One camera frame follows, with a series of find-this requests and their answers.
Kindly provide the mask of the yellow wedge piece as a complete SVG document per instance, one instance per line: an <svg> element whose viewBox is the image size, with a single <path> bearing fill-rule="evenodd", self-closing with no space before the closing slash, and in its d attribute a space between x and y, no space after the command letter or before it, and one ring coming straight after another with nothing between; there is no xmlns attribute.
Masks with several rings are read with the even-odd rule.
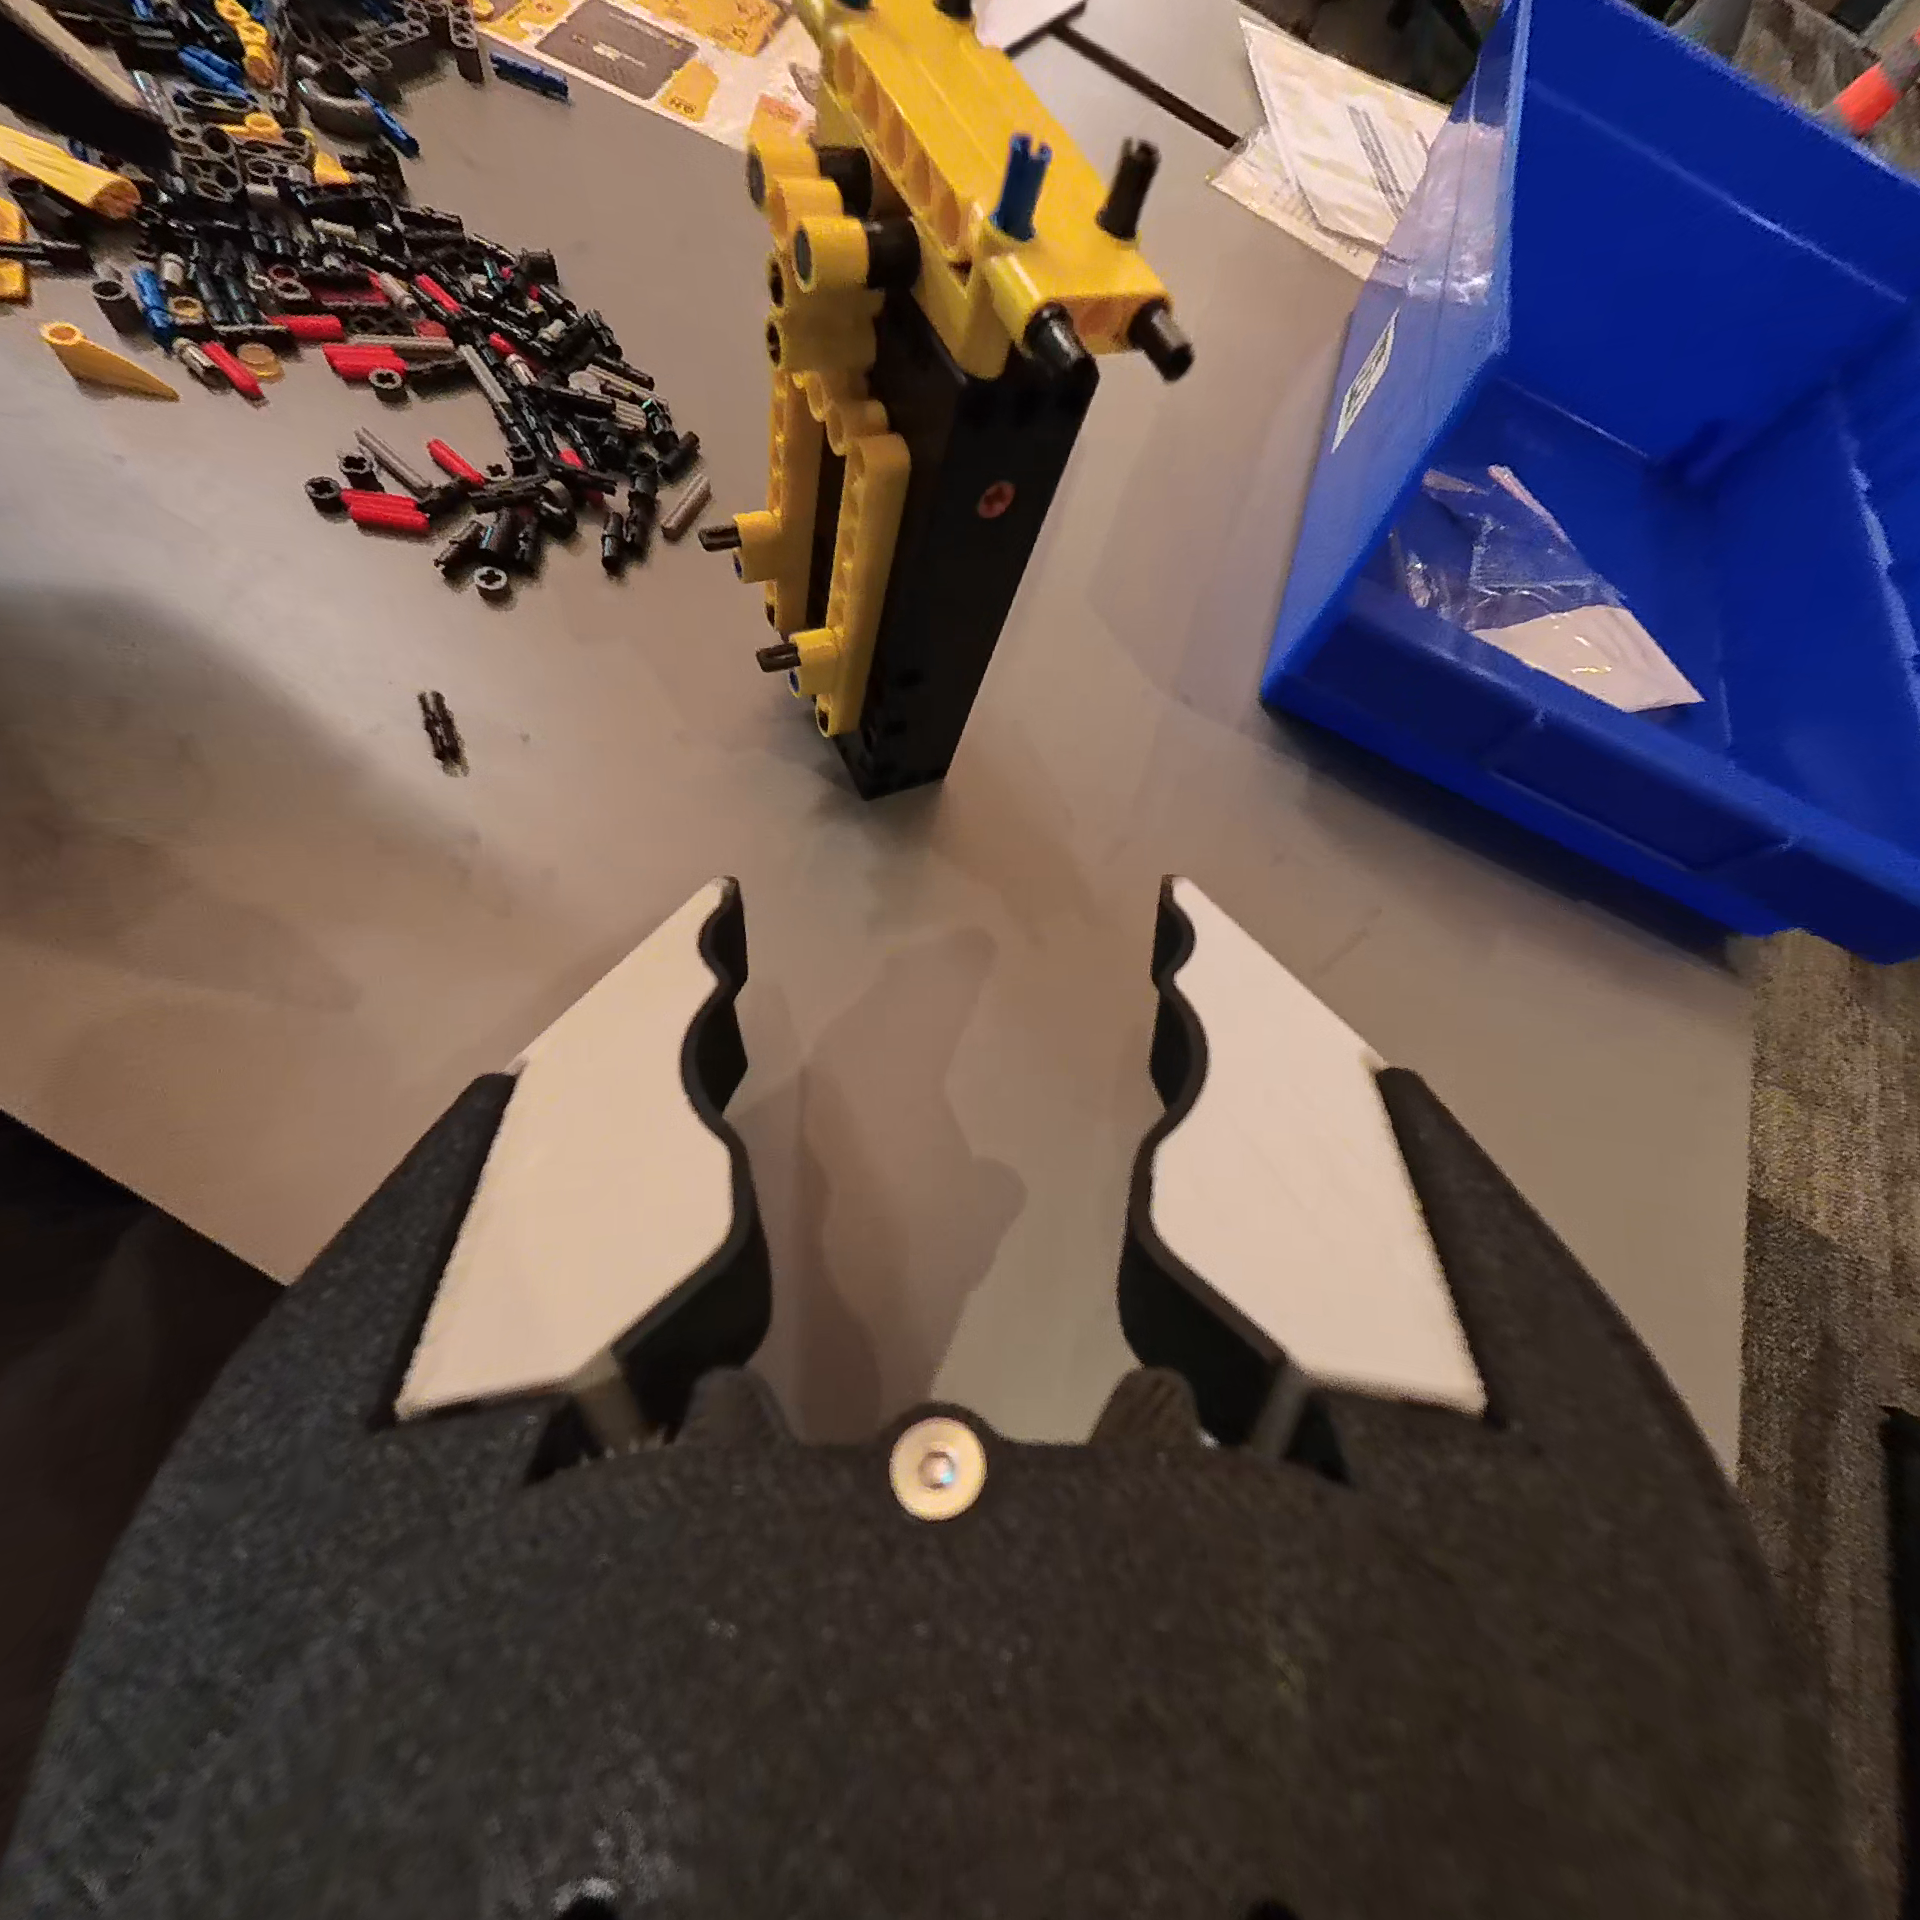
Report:
<svg viewBox="0 0 1920 1920"><path fill-rule="evenodd" d="M60 369L84 389L154 403L180 400L180 390L170 380L92 340L78 324L45 322L39 336Z"/></svg>

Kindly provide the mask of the blue plastic bin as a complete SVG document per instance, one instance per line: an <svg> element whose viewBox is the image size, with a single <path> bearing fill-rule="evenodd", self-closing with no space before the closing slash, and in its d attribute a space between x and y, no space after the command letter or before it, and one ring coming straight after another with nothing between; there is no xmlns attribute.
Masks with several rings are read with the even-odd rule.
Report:
<svg viewBox="0 0 1920 1920"><path fill-rule="evenodd" d="M1914 180L1626 4L1508 4L1358 295L1260 703L1740 935L1918 949ZM1510 469L1702 692L1415 607Z"/></svg>

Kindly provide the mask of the thin black rod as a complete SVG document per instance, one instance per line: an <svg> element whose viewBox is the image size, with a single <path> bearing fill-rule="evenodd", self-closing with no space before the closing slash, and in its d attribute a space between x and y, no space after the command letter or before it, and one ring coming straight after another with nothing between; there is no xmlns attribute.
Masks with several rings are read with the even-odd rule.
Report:
<svg viewBox="0 0 1920 1920"><path fill-rule="evenodd" d="M1125 91L1140 99L1143 102L1158 108L1167 119L1179 123L1202 138L1207 138L1214 149L1228 153L1243 144L1247 138L1245 133L1237 133L1227 123L1213 116L1209 110L1192 105L1187 96L1165 87L1158 78L1151 76L1143 66L1122 58L1112 48L1089 37L1079 19L1060 19L1048 31L1047 37L1067 46L1079 58L1087 61L1119 83Z"/></svg>

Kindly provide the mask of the yellow instruction booklet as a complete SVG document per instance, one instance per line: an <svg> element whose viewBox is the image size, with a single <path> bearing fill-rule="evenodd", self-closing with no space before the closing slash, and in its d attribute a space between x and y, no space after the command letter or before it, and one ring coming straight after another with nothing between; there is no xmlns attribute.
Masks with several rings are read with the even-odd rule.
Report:
<svg viewBox="0 0 1920 1920"><path fill-rule="evenodd" d="M788 3L472 4L491 53L743 153L814 131L819 46Z"/></svg>

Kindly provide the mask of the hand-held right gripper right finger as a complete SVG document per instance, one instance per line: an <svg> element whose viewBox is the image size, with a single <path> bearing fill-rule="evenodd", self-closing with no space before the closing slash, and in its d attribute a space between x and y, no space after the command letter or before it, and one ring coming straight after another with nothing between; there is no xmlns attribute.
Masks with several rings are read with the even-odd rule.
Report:
<svg viewBox="0 0 1920 1920"><path fill-rule="evenodd" d="M1207 1442L1285 1457L1349 1395L1479 1420L1490 1401L1357 1028L1192 879L1161 885L1149 1076L1116 1312Z"/></svg>

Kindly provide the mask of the orange red object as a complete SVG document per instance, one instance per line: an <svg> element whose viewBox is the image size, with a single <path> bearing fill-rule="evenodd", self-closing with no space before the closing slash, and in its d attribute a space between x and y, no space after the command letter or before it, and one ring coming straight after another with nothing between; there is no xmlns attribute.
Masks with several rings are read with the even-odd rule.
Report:
<svg viewBox="0 0 1920 1920"><path fill-rule="evenodd" d="M1853 138L1866 138L1914 92L1916 84L1918 41L1907 38L1846 84L1822 110L1822 123Z"/></svg>

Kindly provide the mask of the clear plastic bag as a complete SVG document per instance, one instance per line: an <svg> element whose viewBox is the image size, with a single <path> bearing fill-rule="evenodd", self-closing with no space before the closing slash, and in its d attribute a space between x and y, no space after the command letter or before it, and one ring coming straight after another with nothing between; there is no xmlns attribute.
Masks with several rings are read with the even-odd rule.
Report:
<svg viewBox="0 0 1920 1920"><path fill-rule="evenodd" d="M1654 714L1704 703L1508 466L1428 466L1388 537L1388 558L1417 608L1609 708Z"/></svg>

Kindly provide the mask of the white paper sheets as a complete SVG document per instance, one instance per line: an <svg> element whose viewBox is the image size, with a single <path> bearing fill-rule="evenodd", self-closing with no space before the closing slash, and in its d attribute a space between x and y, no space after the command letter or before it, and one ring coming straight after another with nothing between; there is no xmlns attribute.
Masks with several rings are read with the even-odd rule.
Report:
<svg viewBox="0 0 1920 1920"><path fill-rule="evenodd" d="M1213 191L1357 283L1373 277L1450 110L1241 11L1260 125Z"/></svg>

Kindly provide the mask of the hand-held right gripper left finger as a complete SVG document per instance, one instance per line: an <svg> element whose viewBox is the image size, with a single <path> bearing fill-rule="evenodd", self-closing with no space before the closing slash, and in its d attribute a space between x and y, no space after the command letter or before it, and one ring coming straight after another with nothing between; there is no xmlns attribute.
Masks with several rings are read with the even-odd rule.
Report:
<svg viewBox="0 0 1920 1920"><path fill-rule="evenodd" d="M598 1455L671 1445L772 1322L739 1001L746 903L713 876L533 1038L397 1387L395 1423L557 1401Z"/></svg>

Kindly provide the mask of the pile of small building pieces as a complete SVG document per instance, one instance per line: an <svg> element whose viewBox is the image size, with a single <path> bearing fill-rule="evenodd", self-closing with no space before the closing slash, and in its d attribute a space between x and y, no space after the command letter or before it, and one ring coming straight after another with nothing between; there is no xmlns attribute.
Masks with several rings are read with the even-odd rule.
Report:
<svg viewBox="0 0 1920 1920"><path fill-rule="evenodd" d="M566 96L488 55L472 4L5 4L5 307L90 280L125 340L102 346L180 399L160 361L250 408L301 357L392 411L469 397L496 455L358 427L301 490L369 539L437 541L447 586L507 607L555 546L588 537L623 578L680 543L704 449L550 252L420 200L405 94L445 68Z"/></svg>

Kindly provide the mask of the yellow and black brick assembly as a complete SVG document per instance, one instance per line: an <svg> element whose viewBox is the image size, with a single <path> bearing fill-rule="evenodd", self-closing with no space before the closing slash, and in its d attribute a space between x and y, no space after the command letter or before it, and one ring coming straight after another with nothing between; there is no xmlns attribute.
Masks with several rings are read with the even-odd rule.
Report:
<svg viewBox="0 0 1920 1920"><path fill-rule="evenodd" d="M754 138L771 233L765 503L702 527L756 653L868 803L948 778L1098 367L1195 361L1140 227L1163 154L1103 173L973 4L800 4L812 131Z"/></svg>

